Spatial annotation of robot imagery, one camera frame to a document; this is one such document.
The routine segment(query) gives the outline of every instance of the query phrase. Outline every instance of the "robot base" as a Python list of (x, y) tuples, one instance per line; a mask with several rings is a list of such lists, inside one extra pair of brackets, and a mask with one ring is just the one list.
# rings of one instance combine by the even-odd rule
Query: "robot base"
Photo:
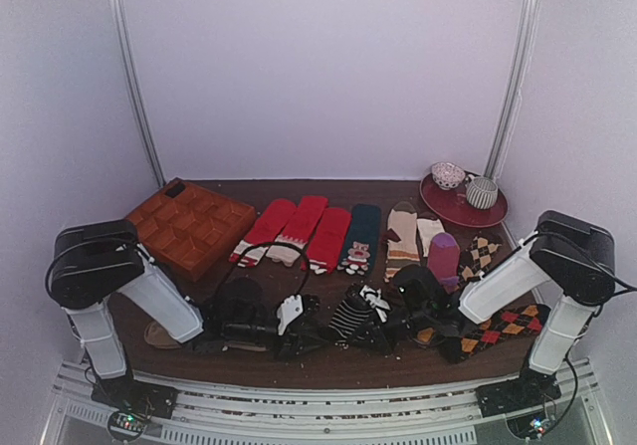
[[(172, 417), (178, 393), (176, 388), (134, 380), (130, 385), (129, 397), (131, 403), (127, 408), (132, 413), (142, 416), (150, 415), (169, 419)], [(99, 385), (93, 387), (91, 400), (120, 408), (118, 404), (113, 404), (113, 401)]]
[(476, 396), (482, 416), (491, 417), (543, 405), (547, 400), (557, 400), (561, 391), (554, 382), (538, 387), (536, 383), (516, 378), (482, 385), (476, 389)]

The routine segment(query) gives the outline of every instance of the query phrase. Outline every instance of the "brown compartment box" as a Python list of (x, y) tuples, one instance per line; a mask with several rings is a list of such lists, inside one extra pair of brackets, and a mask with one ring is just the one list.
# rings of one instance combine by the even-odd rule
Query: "brown compartment box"
[(158, 261), (193, 282), (230, 255), (256, 218), (254, 207), (180, 179), (126, 216)]

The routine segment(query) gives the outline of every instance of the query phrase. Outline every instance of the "orange and black argyle sock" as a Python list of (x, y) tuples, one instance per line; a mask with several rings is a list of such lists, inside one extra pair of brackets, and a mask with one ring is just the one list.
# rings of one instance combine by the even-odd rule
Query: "orange and black argyle sock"
[(458, 265), (458, 287), (464, 289), (467, 283), (480, 272), (491, 269), (492, 262), (500, 247), (502, 238), (493, 233), (480, 233), (471, 241), (467, 249), (460, 253)]
[(448, 337), (438, 349), (447, 360), (458, 363), (509, 338), (538, 335), (549, 313), (550, 307), (544, 304), (498, 311), (464, 337)]

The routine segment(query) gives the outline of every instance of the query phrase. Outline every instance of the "striped cup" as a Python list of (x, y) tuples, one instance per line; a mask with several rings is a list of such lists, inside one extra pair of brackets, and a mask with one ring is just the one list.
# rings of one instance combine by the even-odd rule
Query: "striped cup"
[(476, 209), (489, 209), (498, 201), (498, 185), (485, 176), (471, 178), (467, 185), (467, 202)]

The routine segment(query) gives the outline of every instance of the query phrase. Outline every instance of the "white ceramic bowl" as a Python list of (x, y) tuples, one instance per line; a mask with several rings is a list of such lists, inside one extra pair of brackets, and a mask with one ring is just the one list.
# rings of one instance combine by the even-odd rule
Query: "white ceramic bowl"
[(440, 189), (448, 190), (460, 186), (465, 180), (465, 170), (454, 163), (440, 162), (431, 167), (431, 174)]

